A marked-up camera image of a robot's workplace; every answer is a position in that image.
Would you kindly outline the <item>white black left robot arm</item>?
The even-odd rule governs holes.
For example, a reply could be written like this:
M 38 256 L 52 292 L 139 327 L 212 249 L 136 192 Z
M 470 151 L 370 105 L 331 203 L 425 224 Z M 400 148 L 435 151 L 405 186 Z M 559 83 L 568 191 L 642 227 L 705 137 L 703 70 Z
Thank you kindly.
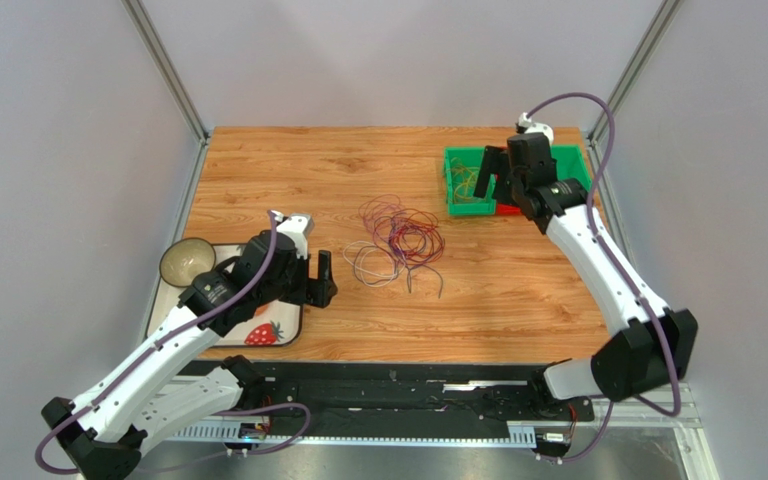
M 46 442 L 87 479 L 123 479 L 159 443 L 212 415 L 267 416 L 265 379 L 243 356 L 222 361 L 192 384 L 167 384 L 205 350 L 271 303 L 328 306 L 337 287 L 331 255 L 321 251 L 309 274 L 305 214 L 273 214 L 269 229 L 241 252 L 219 260 L 200 238 L 171 246 L 160 263 L 163 281 L 180 292 L 160 326 L 104 379 L 73 399 L 56 397 L 42 410 Z

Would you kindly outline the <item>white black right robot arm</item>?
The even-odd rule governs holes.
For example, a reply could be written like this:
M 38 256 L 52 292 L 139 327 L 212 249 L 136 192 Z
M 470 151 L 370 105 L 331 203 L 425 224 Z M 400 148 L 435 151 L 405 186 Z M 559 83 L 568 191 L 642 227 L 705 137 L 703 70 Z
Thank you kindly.
M 536 387 L 547 401 L 602 396 L 641 399 L 685 376 L 698 322 L 674 310 L 623 256 L 584 185 L 563 179 L 548 137 L 519 133 L 504 147 L 485 147 L 474 194 L 516 207 L 571 262 L 593 296 L 610 334 L 589 358 L 552 364 Z

